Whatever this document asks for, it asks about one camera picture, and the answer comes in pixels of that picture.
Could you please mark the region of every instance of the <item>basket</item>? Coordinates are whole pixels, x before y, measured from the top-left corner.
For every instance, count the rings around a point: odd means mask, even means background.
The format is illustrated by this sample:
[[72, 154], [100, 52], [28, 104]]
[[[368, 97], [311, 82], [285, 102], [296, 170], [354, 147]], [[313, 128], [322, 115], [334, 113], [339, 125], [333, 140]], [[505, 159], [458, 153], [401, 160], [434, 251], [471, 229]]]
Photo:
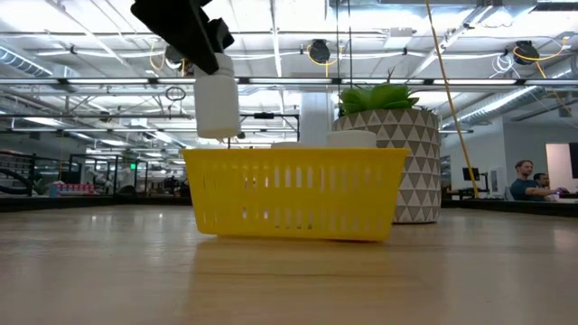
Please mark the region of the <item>basket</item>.
[[406, 149], [184, 150], [201, 233], [383, 241]]

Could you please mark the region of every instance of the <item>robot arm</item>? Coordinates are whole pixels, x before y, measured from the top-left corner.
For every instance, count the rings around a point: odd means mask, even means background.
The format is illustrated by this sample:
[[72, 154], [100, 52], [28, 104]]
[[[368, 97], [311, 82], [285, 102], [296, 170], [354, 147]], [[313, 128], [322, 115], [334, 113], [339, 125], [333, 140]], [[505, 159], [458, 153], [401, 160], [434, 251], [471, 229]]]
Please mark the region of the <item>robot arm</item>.
[[131, 12], [189, 62], [207, 74], [219, 69], [215, 53], [235, 39], [222, 19], [209, 20], [202, 7], [211, 0], [136, 0]]

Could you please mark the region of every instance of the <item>white plastic bottle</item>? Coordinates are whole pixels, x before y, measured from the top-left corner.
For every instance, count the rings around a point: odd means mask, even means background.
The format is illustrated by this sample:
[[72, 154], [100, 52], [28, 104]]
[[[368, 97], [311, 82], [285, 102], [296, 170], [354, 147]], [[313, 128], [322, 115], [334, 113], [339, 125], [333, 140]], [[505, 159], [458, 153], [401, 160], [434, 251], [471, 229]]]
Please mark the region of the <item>white plastic bottle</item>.
[[195, 115], [199, 137], [220, 139], [239, 132], [238, 88], [233, 60], [215, 53], [219, 70], [208, 75], [195, 67]]

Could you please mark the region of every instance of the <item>triangle patterned pot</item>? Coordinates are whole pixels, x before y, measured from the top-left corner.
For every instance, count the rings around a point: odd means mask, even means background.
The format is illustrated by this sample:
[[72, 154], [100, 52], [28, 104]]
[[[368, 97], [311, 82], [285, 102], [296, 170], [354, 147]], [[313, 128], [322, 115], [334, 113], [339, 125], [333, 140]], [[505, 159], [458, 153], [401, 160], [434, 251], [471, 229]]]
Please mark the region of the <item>triangle patterned pot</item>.
[[397, 192], [394, 223], [430, 223], [440, 217], [440, 132], [436, 114], [417, 109], [376, 109], [340, 117], [333, 131], [366, 130], [378, 148], [411, 149]]

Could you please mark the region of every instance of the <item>person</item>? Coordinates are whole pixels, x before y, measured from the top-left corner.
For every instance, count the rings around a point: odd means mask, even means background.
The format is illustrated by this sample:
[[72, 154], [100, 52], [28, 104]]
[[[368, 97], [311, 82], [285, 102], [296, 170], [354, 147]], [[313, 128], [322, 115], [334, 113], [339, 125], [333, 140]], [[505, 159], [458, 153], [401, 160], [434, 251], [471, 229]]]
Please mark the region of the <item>person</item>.
[[536, 181], [528, 179], [533, 171], [534, 163], [532, 161], [522, 160], [516, 163], [517, 179], [509, 189], [514, 200], [544, 202], [546, 201], [545, 197], [548, 195], [556, 194], [564, 190], [541, 189]]
[[550, 190], [550, 178], [548, 177], [547, 173], [544, 172], [535, 173], [534, 181], [538, 184], [539, 188]]

